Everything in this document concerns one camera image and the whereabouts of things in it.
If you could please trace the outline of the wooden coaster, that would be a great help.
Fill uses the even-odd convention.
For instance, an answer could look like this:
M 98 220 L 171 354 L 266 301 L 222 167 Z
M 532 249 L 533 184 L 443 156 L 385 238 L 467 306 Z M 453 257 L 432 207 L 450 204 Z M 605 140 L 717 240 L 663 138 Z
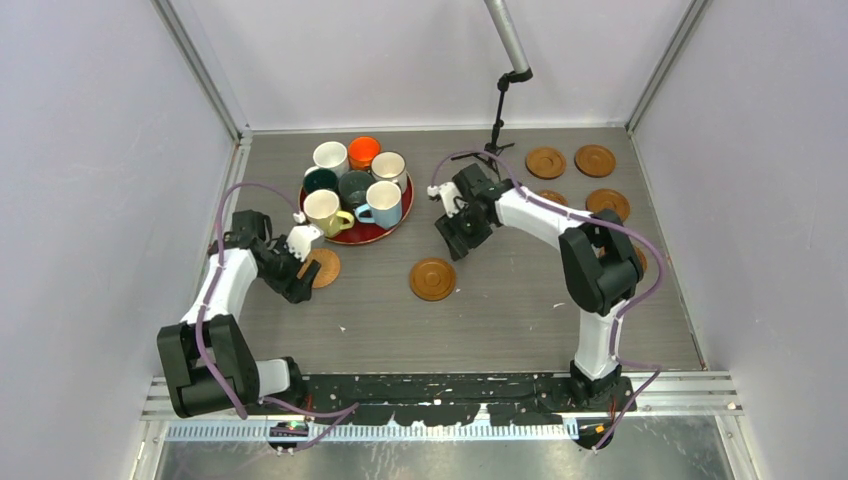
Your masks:
M 639 247 L 638 247 L 638 246 L 636 246 L 636 245 L 634 245 L 634 246 L 633 246 L 633 249 L 634 249 L 634 252 L 636 253 L 636 256 L 637 256 L 637 258 L 638 258 L 638 260 L 639 260 L 639 262 L 640 262 L 640 265 L 641 265 L 642 271 L 643 271 L 644 273 L 646 273 L 646 272 L 647 272 L 647 269 L 648 269 L 648 261 L 647 261 L 646 255 L 644 254 L 644 252 L 642 251 L 642 249 L 641 249 L 641 248 L 639 248 Z
M 614 211 L 622 221 L 631 214 L 631 205 L 625 195 L 614 189 L 602 188 L 591 192 L 585 200 L 586 209 L 597 213 L 605 209 Z
M 560 177 L 566 170 L 565 156 L 553 147 L 538 147 L 527 153 L 525 166 L 534 177 L 552 180 Z
M 545 198 L 545 199 L 547 199 L 551 202 L 557 203 L 557 204 L 562 205 L 562 206 L 568 206 L 568 201 L 567 201 L 566 197 L 559 192 L 556 192 L 556 191 L 553 191 L 553 190 L 548 190 L 548 189 L 543 189 L 543 190 L 537 191 L 537 194 L 540 197 Z
M 453 266 L 440 258 L 418 261 L 409 272 L 411 291 L 425 301 L 440 301 L 454 292 L 457 274 Z
M 592 178 L 607 177 L 614 172 L 617 166 L 614 153 L 598 144 L 580 147 L 575 153 L 574 161 L 576 168 L 581 173 Z

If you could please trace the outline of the microphone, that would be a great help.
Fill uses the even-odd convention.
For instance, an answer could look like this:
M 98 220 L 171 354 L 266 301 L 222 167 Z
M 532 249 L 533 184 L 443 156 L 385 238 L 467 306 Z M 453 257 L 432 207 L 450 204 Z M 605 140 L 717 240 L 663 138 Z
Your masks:
M 534 73 L 506 2 L 503 0 L 485 0 L 484 4 L 512 66 L 512 69 L 502 74 L 497 81 L 499 97 L 495 120 L 491 128 L 490 139 L 483 148 L 484 152 L 499 156 L 504 150 L 514 146 L 514 143 L 499 144 L 501 130 L 505 125 L 502 115 L 506 93 L 511 85 L 524 83 L 532 79 Z

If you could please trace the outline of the white cup brown rim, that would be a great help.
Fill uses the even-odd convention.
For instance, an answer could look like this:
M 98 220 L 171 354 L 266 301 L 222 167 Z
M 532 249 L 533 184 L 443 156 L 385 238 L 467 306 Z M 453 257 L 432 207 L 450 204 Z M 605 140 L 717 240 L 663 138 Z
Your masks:
M 396 184 L 404 194 L 408 185 L 407 162 L 393 151 L 381 152 L 371 162 L 371 173 L 377 181 L 389 181 Z

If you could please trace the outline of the yellow mug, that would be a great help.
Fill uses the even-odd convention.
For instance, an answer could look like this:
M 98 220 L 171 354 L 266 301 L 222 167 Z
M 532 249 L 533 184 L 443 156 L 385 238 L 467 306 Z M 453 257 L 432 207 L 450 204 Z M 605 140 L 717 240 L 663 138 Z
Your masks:
M 337 193 L 319 189 L 309 193 L 303 202 L 303 212 L 309 222 L 323 231 L 326 238 L 333 238 L 354 226 L 354 216 L 342 209 Z

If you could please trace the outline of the red round tray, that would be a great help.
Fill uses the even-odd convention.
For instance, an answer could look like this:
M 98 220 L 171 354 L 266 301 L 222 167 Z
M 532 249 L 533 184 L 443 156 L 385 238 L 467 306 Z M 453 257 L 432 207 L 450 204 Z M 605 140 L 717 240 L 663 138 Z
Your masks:
M 340 233 L 336 237 L 327 238 L 327 239 L 331 242 L 339 243 L 339 244 L 362 245 L 362 244 L 373 243 L 373 242 L 387 236 L 388 234 L 393 232 L 398 227 L 398 225 L 401 222 L 403 222 L 403 220 L 409 214 L 409 212 L 411 210 L 412 203 L 413 203 L 413 193 L 414 193 L 414 189 L 413 189 L 412 181 L 408 179 L 407 190 L 404 194 L 402 194 L 402 218 L 401 218 L 400 222 L 395 227 L 393 227 L 389 230 L 384 230 L 384 229 L 382 229 L 382 228 L 380 228 L 380 227 L 378 227 L 374 224 L 366 224 L 366 223 L 359 222 L 354 216 L 354 211 L 345 210 L 342 206 L 342 209 L 344 211 L 347 211 L 354 216 L 354 218 L 355 218 L 354 226 L 349 230 L 343 231 L 342 233 Z M 304 199 L 306 198 L 307 195 L 308 194 L 306 194 L 303 191 L 302 186 L 301 186 L 300 193 L 299 193 L 299 204 L 300 204 L 300 207 L 302 209 L 302 212 L 303 212 L 303 202 L 304 202 Z

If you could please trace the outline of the dark green cup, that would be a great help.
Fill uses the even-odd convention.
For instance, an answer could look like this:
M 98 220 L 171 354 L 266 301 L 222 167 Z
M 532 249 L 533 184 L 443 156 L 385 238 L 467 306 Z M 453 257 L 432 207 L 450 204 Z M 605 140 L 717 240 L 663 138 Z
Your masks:
M 337 190 L 345 210 L 354 211 L 366 202 L 368 188 L 375 183 L 367 171 L 351 170 L 338 180 Z

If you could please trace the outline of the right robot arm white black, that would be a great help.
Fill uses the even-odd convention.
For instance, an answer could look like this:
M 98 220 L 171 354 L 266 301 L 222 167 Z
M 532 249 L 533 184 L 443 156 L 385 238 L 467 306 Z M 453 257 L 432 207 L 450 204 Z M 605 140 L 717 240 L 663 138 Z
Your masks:
M 454 260 L 467 256 L 501 226 L 557 250 L 567 292 L 580 311 L 578 347 L 566 384 L 575 405 L 584 410 L 609 402 L 621 379 L 621 315 L 644 277 L 617 214 L 565 207 L 511 180 L 495 182 L 477 164 L 448 182 L 429 185 L 427 195 L 444 207 L 435 226 Z

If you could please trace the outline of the light blue mug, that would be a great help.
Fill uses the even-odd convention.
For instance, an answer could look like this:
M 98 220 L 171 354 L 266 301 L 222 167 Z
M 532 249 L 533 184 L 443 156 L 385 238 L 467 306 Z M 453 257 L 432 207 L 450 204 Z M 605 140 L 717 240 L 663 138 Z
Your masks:
M 384 230 L 395 227 L 402 218 L 402 191 L 394 182 L 378 181 L 366 191 L 365 203 L 354 210 L 355 218 Z

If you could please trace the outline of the woven rattan coaster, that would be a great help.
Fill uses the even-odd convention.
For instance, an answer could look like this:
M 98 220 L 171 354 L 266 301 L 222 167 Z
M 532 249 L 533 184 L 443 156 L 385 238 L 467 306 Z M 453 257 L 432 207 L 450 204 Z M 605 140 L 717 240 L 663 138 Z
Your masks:
M 320 269 L 313 281 L 313 287 L 315 289 L 327 287 L 338 278 L 341 271 L 341 261 L 339 256 L 333 250 L 319 248 L 310 252 L 306 262 L 298 272 L 298 277 L 300 279 L 305 277 L 306 271 L 313 261 L 317 261 L 320 264 Z

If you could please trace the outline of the white cup back left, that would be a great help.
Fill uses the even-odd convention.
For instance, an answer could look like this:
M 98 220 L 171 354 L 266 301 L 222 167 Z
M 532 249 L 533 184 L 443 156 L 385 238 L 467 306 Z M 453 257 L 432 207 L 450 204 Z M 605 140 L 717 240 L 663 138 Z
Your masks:
M 312 153 L 312 161 L 313 165 L 307 168 L 304 175 L 318 169 L 326 169 L 341 177 L 351 169 L 347 147 L 338 141 L 327 141 L 318 145 Z

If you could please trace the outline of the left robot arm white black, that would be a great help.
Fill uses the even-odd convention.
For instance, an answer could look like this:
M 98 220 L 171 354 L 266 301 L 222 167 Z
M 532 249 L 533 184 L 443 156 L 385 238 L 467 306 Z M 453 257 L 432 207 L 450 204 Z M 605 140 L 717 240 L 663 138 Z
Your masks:
M 172 408 L 190 418 L 249 405 L 268 396 L 284 414 L 298 412 L 307 398 L 299 368 L 290 357 L 254 358 L 238 325 L 246 295 L 264 281 L 291 304 L 310 300 L 321 265 L 309 259 L 323 231 L 294 226 L 273 237 L 270 219 L 238 211 L 230 230 L 208 249 L 208 271 L 194 303 L 176 324 L 161 328 L 157 349 Z

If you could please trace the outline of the dark teal cup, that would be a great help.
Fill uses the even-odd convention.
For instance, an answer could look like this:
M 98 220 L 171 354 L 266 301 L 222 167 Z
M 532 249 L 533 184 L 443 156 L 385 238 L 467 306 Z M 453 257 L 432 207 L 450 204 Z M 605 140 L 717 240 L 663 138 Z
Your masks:
M 337 186 L 338 176 L 330 169 L 313 166 L 304 173 L 302 189 L 306 194 L 318 190 L 336 191 Z

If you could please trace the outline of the orange cup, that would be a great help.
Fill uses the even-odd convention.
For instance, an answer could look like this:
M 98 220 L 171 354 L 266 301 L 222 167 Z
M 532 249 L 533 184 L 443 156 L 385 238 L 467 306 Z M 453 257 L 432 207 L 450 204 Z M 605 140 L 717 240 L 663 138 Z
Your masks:
M 360 136 L 353 139 L 347 146 L 351 168 L 369 170 L 374 158 L 381 153 L 381 150 L 380 142 L 374 137 Z

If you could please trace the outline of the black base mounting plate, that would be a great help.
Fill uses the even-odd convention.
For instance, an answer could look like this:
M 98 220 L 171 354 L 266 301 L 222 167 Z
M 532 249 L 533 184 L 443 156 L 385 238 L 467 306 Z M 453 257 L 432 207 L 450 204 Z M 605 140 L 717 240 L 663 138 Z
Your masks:
M 276 398 L 310 412 L 358 407 L 344 422 L 427 427 L 471 424 L 486 414 L 496 427 L 560 424 L 570 413 L 605 423 L 636 404 L 628 377 L 591 395 L 582 382 L 551 373 L 312 374 L 297 379 Z

